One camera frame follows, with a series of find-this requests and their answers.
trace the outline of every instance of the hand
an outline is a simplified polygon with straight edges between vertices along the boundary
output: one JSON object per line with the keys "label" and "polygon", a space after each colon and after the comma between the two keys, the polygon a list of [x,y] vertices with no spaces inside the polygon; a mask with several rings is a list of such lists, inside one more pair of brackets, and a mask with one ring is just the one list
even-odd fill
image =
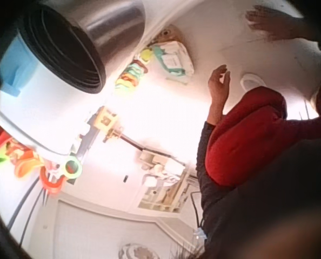
{"label": "hand", "polygon": [[306,24],[301,18],[292,17],[281,11],[261,5],[246,12],[246,19],[251,22],[253,31],[265,31],[267,40],[295,39],[303,37]]}
{"label": "hand", "polygon": [[229,96],[230,85],[230,71],[227,70],[226,65],[219,66],[212,72],[209,79],[209,90],[212,98],[212,106],[219,106],[222,108]]}

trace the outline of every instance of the dark jacket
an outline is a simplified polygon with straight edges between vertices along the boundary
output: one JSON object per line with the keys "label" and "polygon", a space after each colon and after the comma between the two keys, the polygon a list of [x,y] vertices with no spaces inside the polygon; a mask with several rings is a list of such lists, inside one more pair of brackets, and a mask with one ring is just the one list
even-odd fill
{"label": "dark jacket", "polygon": [[197,153],[205,249],[214,246],[228,254],[276,221],[321,205],[321,139],[299,142],[253,179],[227,188],[214,183],[205,169],[214,128],[205,122]]}

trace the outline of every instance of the sleeve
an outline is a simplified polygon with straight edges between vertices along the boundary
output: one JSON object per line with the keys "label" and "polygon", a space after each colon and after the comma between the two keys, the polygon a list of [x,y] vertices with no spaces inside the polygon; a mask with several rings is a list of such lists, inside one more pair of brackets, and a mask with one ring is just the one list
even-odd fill
{"label": "sleeve", "polygon": [[214,125],[205,122],[202,129],[202,135],[200,138],[198,153],[197,153],[197,176],[199,181],[200,192],[202,194],[202,208],[203,218],[206,219],[206,215],[212,205],[223,198],[228,192],[232,190],[231,187],[219,186],[209,177],[206,167],[206,149],[211,136],[211,133],[215,129]]}

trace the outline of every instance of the stainless steel pot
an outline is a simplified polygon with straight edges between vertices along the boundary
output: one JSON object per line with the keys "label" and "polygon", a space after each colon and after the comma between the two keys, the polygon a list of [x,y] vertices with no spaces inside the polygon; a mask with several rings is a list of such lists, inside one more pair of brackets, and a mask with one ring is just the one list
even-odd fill
{"label": "stainless steel pot", "polygon": [[48,0],[43,4],[87,34],[107,77],[131,54],[144,33],[140,0]]}

